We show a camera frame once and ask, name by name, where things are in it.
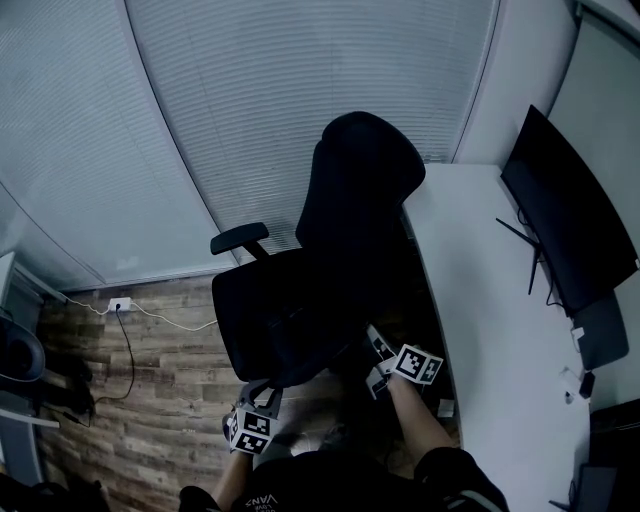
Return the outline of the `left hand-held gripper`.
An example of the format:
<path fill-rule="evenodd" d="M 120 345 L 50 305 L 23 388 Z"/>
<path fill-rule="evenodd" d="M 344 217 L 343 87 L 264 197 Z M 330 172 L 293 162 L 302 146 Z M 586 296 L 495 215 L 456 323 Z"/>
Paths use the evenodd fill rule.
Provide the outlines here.
<path fill-rule="evenodd" d="M 268 393 L 266 402 L 259 398 Z M 224 437 L 231 451 L 240 451 L 258 456 L 263 454 L 278 432 L 278 420 L 269 418 L 279 415 L 283 390 L 269 387 L 268 379 L 247 382 L 237 400 L 238 407 L 254 407 L 255 412 L 235 408 L 222 420 Z"/>

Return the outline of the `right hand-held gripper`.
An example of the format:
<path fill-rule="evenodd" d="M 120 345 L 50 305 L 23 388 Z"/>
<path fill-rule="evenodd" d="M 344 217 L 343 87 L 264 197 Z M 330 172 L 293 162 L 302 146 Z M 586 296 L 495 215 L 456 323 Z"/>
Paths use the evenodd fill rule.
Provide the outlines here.
<path fill-rule="evenodd" d="M 368 374 L 365 383 L 374 400 L 382 398 L 392 375 L 421 386 L 433 384 L 443 359 L 410 345 L 399 350 L 372 325 L 366 329 L 372 349 L 379 357 Z"/>

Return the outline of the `person's left forearm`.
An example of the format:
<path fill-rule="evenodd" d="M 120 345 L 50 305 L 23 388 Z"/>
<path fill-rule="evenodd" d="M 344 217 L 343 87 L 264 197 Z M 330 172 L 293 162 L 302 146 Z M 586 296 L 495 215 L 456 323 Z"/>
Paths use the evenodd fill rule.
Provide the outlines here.
<path fill-rule="evenodd" d="M 221 478 L 212 493 L 222 512 L 230 512 L 233 503 L 244 493 L 247 479 L 253 470 L 253 456 L 242 451 L 233 451 Z"/>

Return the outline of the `person's right forearm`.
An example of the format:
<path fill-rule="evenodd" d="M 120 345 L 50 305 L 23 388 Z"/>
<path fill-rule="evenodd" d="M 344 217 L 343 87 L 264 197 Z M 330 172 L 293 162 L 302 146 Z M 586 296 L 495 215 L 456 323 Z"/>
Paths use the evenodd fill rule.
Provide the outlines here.
<path fill-rule="evenodd" d="M 454 475 L 450 458 L 455 452 L 454 443 L 427 408 L 413 383 L 393 374 L 388 381 L 388 390 L 414 465 L 418 466 L 427 457 L 425 468 L 430 474 Z"/>

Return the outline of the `white office desk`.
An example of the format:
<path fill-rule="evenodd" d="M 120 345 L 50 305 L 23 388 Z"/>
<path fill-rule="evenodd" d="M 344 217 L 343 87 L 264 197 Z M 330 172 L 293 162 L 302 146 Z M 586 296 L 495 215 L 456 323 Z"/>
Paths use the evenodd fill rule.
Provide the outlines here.
<path fill-rule="evenodd" d="M 404 209 L 446 346 L 461 443 L 511 512 L 560 512 L 587 461 L 589 400 L 565 403 L 559 374 L 586 370 L 572 317 L 533 267 L 501 171 L 428 164 Z"/>

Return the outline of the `person's black shirt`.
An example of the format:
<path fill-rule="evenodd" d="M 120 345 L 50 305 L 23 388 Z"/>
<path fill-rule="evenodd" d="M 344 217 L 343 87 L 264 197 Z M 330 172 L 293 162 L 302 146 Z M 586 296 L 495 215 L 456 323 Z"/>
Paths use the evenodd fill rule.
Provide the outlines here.
<path fill-rule="evenodd" d="M 501 491 L 459 448 L 424 455 L 411 479 L 347 451 L 271 460 L 248 477 L 232 512 L 509 512 Z"/>

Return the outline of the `black mesh office chair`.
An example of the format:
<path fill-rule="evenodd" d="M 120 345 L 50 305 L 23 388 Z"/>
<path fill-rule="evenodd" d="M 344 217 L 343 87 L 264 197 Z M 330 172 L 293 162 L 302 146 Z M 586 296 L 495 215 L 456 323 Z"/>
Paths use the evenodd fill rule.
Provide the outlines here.
<path fill-rule="evenodd" d="M 304 250 L 360 312 L 365 330 L 397 295 L 402 207 L 425 175 L 410 140 L 364 111 L 331 121 L 314 148 L 295 249 Z M 245 224 L 215 236 L 210 250 L 219 255 L 242 248 L 253 262 L 274 255 L 263 247 L 268 235 L 261 222 Z"/>

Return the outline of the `black rounded furniture piece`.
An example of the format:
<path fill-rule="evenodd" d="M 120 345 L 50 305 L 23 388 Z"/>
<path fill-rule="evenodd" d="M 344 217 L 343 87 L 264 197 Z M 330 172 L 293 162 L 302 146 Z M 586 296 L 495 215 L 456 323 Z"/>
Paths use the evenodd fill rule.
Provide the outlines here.
<path fill-rule="evenodd" d="M 0 308 L 0 377 L 34 382 L 43 375 L 45 364 L 44 348 L 37 337 Z"/>

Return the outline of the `grey metal desk frame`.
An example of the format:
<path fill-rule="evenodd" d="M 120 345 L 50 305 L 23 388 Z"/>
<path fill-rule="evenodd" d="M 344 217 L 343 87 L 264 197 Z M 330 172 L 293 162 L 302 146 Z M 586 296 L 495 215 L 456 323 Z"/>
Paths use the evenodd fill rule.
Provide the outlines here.
<path fill-rule="evenodd" d="M 15 253 L 0 256 L 0 308 L 35 336 L 45 297 L 66 301 L 61 293 L 27 270 Z M 44 481 L 36 430 L 57 429 L 60 424 L 39 418 L 32 401 L 11 389 L 18 383 L 0 377 L 0 466 L 18 482 L 33 486 Z"/>

